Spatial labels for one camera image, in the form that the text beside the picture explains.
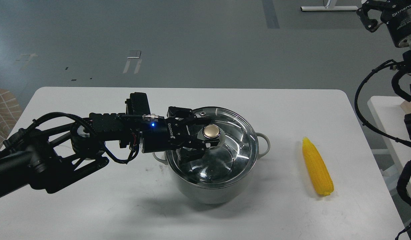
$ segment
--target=pot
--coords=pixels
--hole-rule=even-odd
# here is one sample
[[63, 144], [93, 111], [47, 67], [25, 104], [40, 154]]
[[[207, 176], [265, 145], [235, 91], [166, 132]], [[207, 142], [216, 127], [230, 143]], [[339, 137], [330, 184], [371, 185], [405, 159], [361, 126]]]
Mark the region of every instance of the pot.
[[[207, 149], [202, 158], [193, 161], [183, 161], [180, 149], [166, 151], [166, 159], [159, 161], [172, 168], [170, 172], [176, 186], [190, 199], [204, 204], [230, 201], [248, 186], [256, 160], [269, 152], [269, 139], [256, 133], [247, 120], [231, 110], [204, 107], [193, 112], [212, 121], [205, 127], [189, 127], [191, 135], [199, 139], [212, 135], [220, 140], [219, 145]], [[262, 154], [259, 154], [258, 137], [268, 145]]]

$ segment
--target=white table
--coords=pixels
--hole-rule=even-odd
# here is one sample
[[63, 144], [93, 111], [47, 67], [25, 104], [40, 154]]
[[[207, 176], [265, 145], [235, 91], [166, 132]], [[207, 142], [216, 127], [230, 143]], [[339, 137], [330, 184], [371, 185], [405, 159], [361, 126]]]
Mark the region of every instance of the white table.
[[[368, 107], [380, 130], [394, 137], [410, 140], [404, 123], [405, 112], [399, 106], [403, 101], [401, 97], [372, 96], [368, 101]], [[398, 172], [401, 173], [405, 164], [411, 160], [411, 148], [389, 138], [383, 140]], [[411, 197], [411, 179], [407, 191]]]
[[[245, 117], [268, 135], [271, 151], [234, 200], [196, 204], [150, 154], [104, 169], [55, 194], [23, 187], [0, 199], [0, 240], [5, 239], [393, 239], [403, 224], [352, 107], [339, 90], [41, 88], [15, 129], [62, 111], [124, 112], [130, 93], [148, 94], [151, 111], [168, 106], [217, 105]], [[56, 120], [50, 128], [67, 123]], [[319, 197], [301, 153], [307, 136], [316, 144], [335, 191]], [[127, 149], [108, 144], [116, 156]], [[62, 154], [69, 148], [60, 147]], [[408, 239], [403, 234], [401, 239]]]

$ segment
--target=pot handle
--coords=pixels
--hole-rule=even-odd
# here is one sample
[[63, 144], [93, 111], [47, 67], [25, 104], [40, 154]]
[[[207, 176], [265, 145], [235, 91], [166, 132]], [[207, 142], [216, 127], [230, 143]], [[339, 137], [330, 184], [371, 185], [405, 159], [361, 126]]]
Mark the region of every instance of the pot handle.
[[264, 153], [259, 153], [259, 154], [257, 154], [257, 159], [260, 159], [260, 158], [262, 158], [263, 156], [265, 156], [265, 155], [269, 152], [269, 150], [271, 149], [271, 141], [270, 141], [269, 138], [268, 138], [266, 135], [264, 135], [263, 133], [256, 132], [256, 135], [257, 135], [258, 137], [263, 138], [263, 139], [266, 141], [266, 144], [268, 145], [268, 149], [266, 149], [266, 151], [265, 151]]
[[156, 154], [153, 152], [152, 153], [153, 158], [155, 158], [158, 162], [164, 164], [164, 165], [168, 165], [168, 161], [166, 159], [161, 159], [159, 157], [156, 156]]

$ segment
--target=robotic arm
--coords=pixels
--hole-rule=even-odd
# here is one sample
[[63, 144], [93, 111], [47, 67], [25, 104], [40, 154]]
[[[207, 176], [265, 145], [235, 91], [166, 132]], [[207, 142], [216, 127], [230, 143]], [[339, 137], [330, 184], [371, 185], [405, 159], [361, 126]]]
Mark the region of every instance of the robotic arm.
[[[368, 17], [368, 12], [370, 10], [377, 10], [382, 12], [380, 16], [381, 22], [379, 23], [376, 19], [370, 19]], [[403, 61], [396, 62], [394, 60], [388, 60], [381, 64], [379, 67], [373, 69], [371, 73], [364, 79], [364, 81], [359, 85], [359, 88], [355, 95], [355, 111], [358, 118], [362, 121], [364, 126], [367, 126], [371, 130], [395, 140], [396, 142], [402, 143], [406, 146], [411, 147], [411, 141], [402, 140], [385, 132], [380, 131], [373, 125], [371, 125], [361, 114], [358, 108], [358, 96], [364, 86], [364, 84], [370, 79], [372, 75], [378, 71], [390, 67], [391, 69], [398, 70], [392, 78], [392, 88], [393, 91], [404, 100], [411, 102], [411, 84], [410, 93], [405, 92], [399, 86], [400, 79], [405, 75], [411, 76], [411, 0], [386, 0], [386, 1], [375, 1], [367, 0], [362, 4], [362, 7], [356, 11], [359, 19], [364, 25], [365, 29], [369, 32], [375, 32], [382, 24], [386, 24], [388, 31], [391, 35], [393, 44], [395, 47], [409, 47], [409, 50], [403, 53]], [[404, 116], [404, 123], [408, 131], [409, 138], [411, 140], [411, 114], [406, 114]], [[411, 197], [407, 193], [407, 184], [411, 178], [411, 160], [404, 166], [402, 173], [399, 177], [397, 184], [397, 191], [399, 196], [411, 206]], [[411, 223], [401, 231], [399, 235], [406, 232], [411, 228]]]
[[[36, 128], [56, 117], [68, 117], [74, 122], [44, 131]], [[167, 119], [151, 114], [144, 93], [130, 94], [125, 113], [91, 113], [88, 118], [60, 112], [46, 114], [4, 141], [6, 148], [0, 152], [0, 197], [27, 184], [55, 193], [105, 167], [109, 159], [102, 156], [104, 153], [117, 163], [127, 164], [139, 153], [140, 143], [143, 153], [179, 150], [186, 161], [199, 159], [219, 140], [193, 137], [189, 126], [208, 124], [210, 119], [194, 115], [188, 108], [169, 107]], [[51, 136], [62, 133], [65, 134], [49, 141]], [[71, 140], [74, 154], [63, 158], [54, 147], [67, 140]], [[118, 159], [107, 149], [105, 142], [111, 140], [118, 140], [120, 148], [129, 147], [127, 159]], [[79, 167], [86, 160], [90, 163]]]

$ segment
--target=yellow corn cob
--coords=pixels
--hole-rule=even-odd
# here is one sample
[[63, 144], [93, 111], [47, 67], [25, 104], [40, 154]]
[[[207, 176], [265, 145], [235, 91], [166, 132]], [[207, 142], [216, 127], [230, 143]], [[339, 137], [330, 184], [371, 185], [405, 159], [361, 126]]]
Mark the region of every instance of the yellow corn cob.
[[315, 145], [308, 138], [304, 137], [302, 150], [315, 191], [324, 196], [330, 195], [334, 191], [333, 181]]

